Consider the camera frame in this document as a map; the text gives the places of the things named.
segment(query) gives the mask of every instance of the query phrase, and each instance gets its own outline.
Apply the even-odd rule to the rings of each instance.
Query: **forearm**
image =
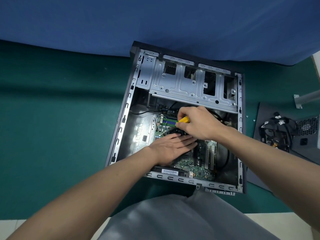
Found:
[[[228,128],[221,143],[308,224],[320,230],[320,166]]]
[[[28,219],[9,238],[90,239],[130,188],[156,163],[148,148],[76,185]]]

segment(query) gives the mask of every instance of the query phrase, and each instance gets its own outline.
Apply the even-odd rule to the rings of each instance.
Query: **hand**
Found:
[[[200,140],[220,142],[220,137],[229,131],[229,127],[218,121],[205,107],[181,107],[178,120],[188,116],[190,123],[179,122],[176,127]]]
[[[146,149],[149,149],[152,156],[155,157],[156,165],[166,166],[180,155],[193,149],[198,144],[196,140],[191,135],[170,134],[156,139]]]

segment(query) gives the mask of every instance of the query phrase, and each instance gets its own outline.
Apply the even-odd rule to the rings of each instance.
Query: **green surface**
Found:
[[[247,135],[259,101],[305,116],[292,95],[319,89],[312,60],[285,67],[231,62],[246,70]],[[25,219],[102,169],[131,69],[129,58],[98,56],[0,41],[0,219]],[[165,194],[189,196],[194,186],[142,178],[117,210]],[[243,213],[290,211],[270,192],[248,184],[225,196]]]

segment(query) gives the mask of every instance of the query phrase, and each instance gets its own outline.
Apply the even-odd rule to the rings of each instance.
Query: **blue fabric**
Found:
[[[320,0],[0,0],[0,39],[115,56],[137,40],[293,65],[320,50]]]

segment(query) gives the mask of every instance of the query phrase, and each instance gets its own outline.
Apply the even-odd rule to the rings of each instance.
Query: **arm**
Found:
[[[190,135],[171,134],[94,174],[50,202],[8,240],[91,239],[130,188],[157,164],[168,165],[194,148]]]
[[[320,231],[320,166],[247,137],[214,118],[204,107],[182,107],[177,127],[201,140],[214,140],[240,158],[306,223]]]

